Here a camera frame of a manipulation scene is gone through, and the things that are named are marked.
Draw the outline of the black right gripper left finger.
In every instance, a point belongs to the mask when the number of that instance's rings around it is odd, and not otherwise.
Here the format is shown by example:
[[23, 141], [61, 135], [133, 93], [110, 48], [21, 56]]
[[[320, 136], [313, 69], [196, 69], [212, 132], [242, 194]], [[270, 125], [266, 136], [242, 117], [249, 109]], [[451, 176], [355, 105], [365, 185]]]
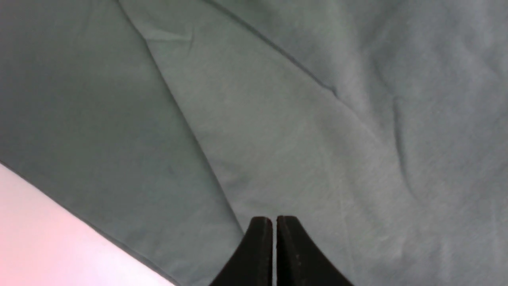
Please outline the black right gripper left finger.
[[272, 262], [272, 222], [266, 217], [253, 217], [239, 246], [211, 286], [270, 286]]

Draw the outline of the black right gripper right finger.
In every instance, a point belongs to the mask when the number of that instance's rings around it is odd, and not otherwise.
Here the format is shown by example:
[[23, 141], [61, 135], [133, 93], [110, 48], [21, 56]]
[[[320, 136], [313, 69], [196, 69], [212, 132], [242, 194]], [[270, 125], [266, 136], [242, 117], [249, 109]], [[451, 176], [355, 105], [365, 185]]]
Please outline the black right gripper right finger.
[[295, 216], [277, 218], [278, 286], [351, 286]]

